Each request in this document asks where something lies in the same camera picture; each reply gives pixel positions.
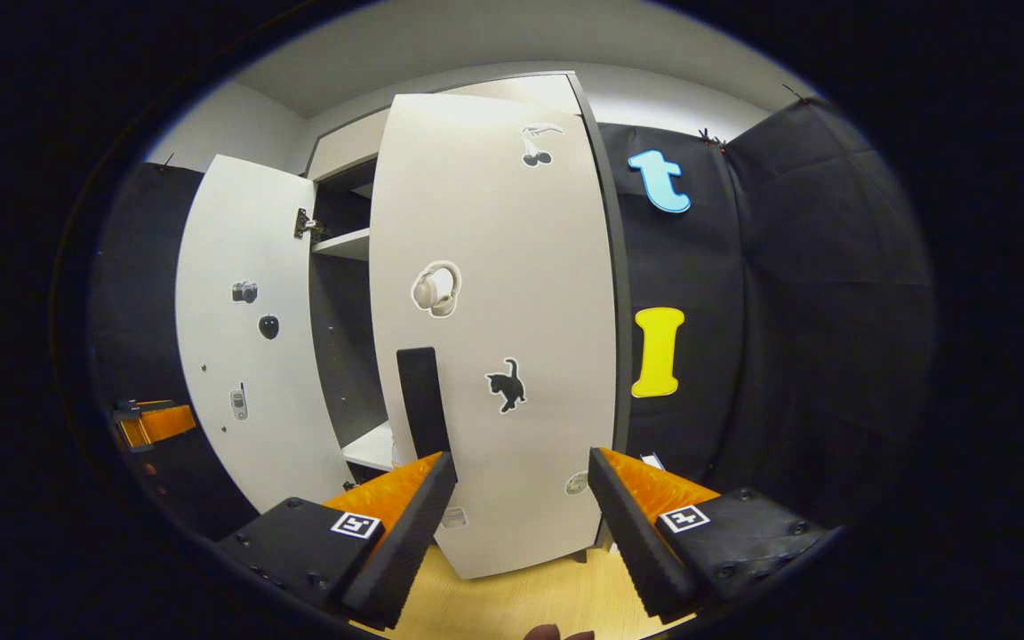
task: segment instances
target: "finger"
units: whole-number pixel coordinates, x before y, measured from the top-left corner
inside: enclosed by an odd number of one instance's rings
[[[523,640],[560,640],[560,628],[553,624],[542,624],[529,631]]]

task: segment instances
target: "white shelf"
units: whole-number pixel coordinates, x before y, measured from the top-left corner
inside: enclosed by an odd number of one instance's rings
[[[353,462],[354,465],[393,471],[394,430],[389,426],[389,421],[374,427],[370,433],[342,447],[342,458],[346,458],[346,462]]]
[[[310,247],[310,253],[368,260],[370,259],[370,229],[345,233],[337,239],[324,240],[324,242]]]

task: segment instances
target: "black fabric backdrop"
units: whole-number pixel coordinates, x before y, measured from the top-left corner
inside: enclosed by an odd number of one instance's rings
[[[672,306],[686,315],[676,336],[678,390],[630,401],[627,454],[657,454],[667,470],[699,481],[717,453],[742,349],[743,296],[734,191],[718,146],[645,126],[600,125],[614,175],[630,269],[631,317]],[[682,166],[671,178],[690,210],[671,214],[646,198],[627,159],[658,150]],[[643,331],[631,323],[633,372],[642,367]]]
[[[191,403],[176,341],[176,260],[203,177],[143,163],[114,199],[97,243],[89,306],[94,372],[108,401]],[[156,442],[142,454],[130,454],[119,437],[118,445],[159,505],[203,536],[219,540],[259,515],[220,465],[203,429]],[[145,463],[154,475],[144,472]]]
[[[204,174],[143,163],[130,172],[97,240],[90,340],[110,400],[190,403],[176,343],[176,259]]]
[[[894,481],[934,349],[914,211],[833,105],[794,102],[728,142],[602,125],[634,311],[683,309],[670,396],[634,398],[629,453],[716,490],[752,485],[827,526]],[[682,166],[652,206],[627,159]],[[642,332],[635,332],[635,372]]]

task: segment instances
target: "open cabinet door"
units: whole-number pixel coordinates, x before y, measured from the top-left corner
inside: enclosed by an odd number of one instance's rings
[[[260,513],[292,496],[325,502],[352,479],[318,382],[310,233],[293,233],[314,190],[309,179],[216,157],[179,247],[176,337],[188,395],[219,461]],[[253,302],[232,299],[244,281],[256,285]],[[259,330],[264,317],[278,321],[272,339]]]
[[[438,260],[461,276],[447,314],[414,296]],[[435,295],[450,292],[450,273],[430,276]],[[395,353],[435,349],[458,471],[435,538],[456,572],[490,575],[592,546],[600,511],[587,450],[612,441],[616,346],[583,119],[500,98],[395,97],[374,175],[370,288],[401,462],[416,451]]]

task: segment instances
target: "white ceiling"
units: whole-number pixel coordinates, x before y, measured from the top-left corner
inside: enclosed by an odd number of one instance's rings
[[[691,16],[641,0],[386,0],[312,30],[237,81],[311,118],[349,98],[476,65],[571,60],[664,74],[767,112],[813,93]]]

